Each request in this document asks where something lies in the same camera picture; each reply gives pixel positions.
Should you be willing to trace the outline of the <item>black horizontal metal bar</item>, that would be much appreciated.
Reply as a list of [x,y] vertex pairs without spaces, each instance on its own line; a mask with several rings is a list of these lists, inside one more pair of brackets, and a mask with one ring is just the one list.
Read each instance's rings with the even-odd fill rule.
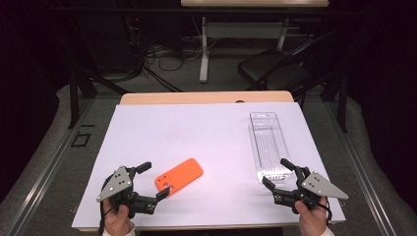
[[362,11],[334,11],[329,9],[238,9],[238,8],[190,8],[190,9],[82,9],[54,7],[50,11],[61,14],[108,14],[108,15],[168,15],[168,16],[249,16],[249,15],[265,15],[265,16],[286,16],[286,17],[359,17],[366,15]]

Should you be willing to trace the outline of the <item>orange phone case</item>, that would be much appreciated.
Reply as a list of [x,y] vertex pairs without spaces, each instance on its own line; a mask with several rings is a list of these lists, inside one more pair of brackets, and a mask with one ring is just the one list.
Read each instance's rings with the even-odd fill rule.
[[189,158],[157,176],[154,184],[159,191],[169,188],[169,195],[173,195],[203,174],[204,170],[197,160]]

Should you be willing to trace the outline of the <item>person's right hand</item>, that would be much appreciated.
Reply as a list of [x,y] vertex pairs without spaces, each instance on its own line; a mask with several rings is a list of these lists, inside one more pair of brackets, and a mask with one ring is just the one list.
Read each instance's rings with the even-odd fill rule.
[[302,201],[295,203],[299,212],[299,229],[302,236],[321,236],[328,227],[328,212],[320,206],[308,209]]

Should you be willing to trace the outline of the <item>clear plastic tray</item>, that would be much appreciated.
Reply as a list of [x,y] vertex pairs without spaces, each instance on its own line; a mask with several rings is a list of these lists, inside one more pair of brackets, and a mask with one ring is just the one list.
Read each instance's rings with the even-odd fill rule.
[[252,112],[249,135],[259,181],[264,177],[274,184],[284,184],[291,171],[280,161],[288,158],[286,142],[274,112]]

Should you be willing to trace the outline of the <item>grey metal floor rail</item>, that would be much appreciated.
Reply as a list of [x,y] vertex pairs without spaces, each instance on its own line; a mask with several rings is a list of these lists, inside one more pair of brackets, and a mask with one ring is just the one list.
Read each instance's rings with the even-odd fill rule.
[[80,120],[69,129],[59,112],[51,130],[6,199],[0,217],[12,218],[2,236],[85,236],[72,227],[100,143],[102,120],[96,101],[82,103]]
[[337,132],[339,139],[341,140],[344,148],[348,153],[348,162],[355,175],[358,185],[361,189],[362,195],[368,205],[368,208],[376,222],[382,236],[397,236],[382,202],[373,187],[368,174],[365,171],[362,160],[356,151],[356,148],[352,144],[347,133],[344,133],[339,126],[338,119],[336,117],[337,110],[332,102],[326,102],[325,108],[328,112],[328,116],[332,122],[332,126]]

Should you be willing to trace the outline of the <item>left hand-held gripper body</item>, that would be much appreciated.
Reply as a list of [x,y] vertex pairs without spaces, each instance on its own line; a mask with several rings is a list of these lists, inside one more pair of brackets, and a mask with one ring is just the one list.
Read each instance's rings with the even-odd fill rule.
[[140,196],[134,191],[134,178],[137,175],[134,168],[121,165],[104,181],[96,198],[98,203],[110,200],[116,210],[121,205],[128,207],[130,219],[137,213],[154,214],[157,205],[156,197]]

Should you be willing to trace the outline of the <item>black metal stand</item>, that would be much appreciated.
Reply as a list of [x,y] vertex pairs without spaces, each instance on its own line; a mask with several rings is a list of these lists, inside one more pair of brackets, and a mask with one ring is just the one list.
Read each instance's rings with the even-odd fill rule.
[[96,98],[97,90],[93,86],[94,82],[102,84],[119,94],[128,93],[126,89],[115,85],[114,83],[103,78],[100,74],[93,72],[92,70],[87,68],[75,69],[69,80],[71,107],[71,121],[69,124],[70,129],[73,129],[80,119],[79,91],[81,91],[82,94],[88,99]]

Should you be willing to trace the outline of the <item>person's left hand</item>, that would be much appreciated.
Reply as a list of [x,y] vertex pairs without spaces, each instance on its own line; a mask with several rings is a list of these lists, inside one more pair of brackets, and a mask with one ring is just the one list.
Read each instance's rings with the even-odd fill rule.
[[102,206],[104,210],[103,230],[129,232],[132,228],[135,228],[135,224],[129,218],[129,208],[127,206],[121,205],[115,210],[108,199],[102,202]]

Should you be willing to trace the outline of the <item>white table mat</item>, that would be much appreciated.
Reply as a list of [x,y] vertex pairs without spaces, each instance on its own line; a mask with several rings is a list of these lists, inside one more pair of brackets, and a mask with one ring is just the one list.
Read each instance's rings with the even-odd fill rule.
[[274,203],[257,178],[250,141],[253,112],[277,116],[292,163],[327,171],[306,120],[295,102],[229,104],[119,105],[116,107],[92,169],[73,225],[97,227],[96,200],[104,180],[121,165],[151,162],[134,180],[145,196],[156,193],[154,180],[193,157],[203,174],[161,201],[154,214],[134,218],[141,230],[245,228],[293,225],[296,214]]

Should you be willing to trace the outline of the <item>black folding chair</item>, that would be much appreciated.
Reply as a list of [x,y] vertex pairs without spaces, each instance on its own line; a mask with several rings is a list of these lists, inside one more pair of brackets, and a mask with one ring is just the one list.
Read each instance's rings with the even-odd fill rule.
[[333,69],[325,74],[314,74],[309,61],[319,56],[333,43],[337,30],[311,39],[284,54],[277,49],[268,49],[253,55],[238,64],[238,74],[250,86],[248,90],[284,90],[304,105],[308,90],[336,75]]

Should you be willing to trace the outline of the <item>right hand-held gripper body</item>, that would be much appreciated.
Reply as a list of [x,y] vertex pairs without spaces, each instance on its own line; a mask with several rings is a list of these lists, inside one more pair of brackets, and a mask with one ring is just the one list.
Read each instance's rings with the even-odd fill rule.
[[[276,184],[284,183],[291,172],[296,176],[296,189],[292,191],[278,189]],[[308,167],[300,166],[291,166],[285,173],[273,174],[271,176],[271,192],[276,205],[290,207],[296,214],[298,214],[298,211],[295,203],[298,201],[301,201],[308,210],[312,210],[314,207],[322,207],[328,213],[331,213],[327,205],[320,204],[321,197],[348,199],[346,193],[323,175],[317,171],[311,172]]]

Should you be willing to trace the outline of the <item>white-legged desk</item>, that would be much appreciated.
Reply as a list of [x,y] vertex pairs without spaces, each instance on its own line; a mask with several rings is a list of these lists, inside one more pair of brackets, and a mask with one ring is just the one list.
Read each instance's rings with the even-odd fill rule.
[[[255,10],[256,8],[326,8],[328,0],[181,0],[182,7],[189,8],[244,8]],[[209,37],[229,38],[277,38],[277,49],[281,49],[286,38],[289,19],[282,23],[209,23],[206,17],[202,17],[201,31],[201,71],[200,82],[208,80],[209,72]]]

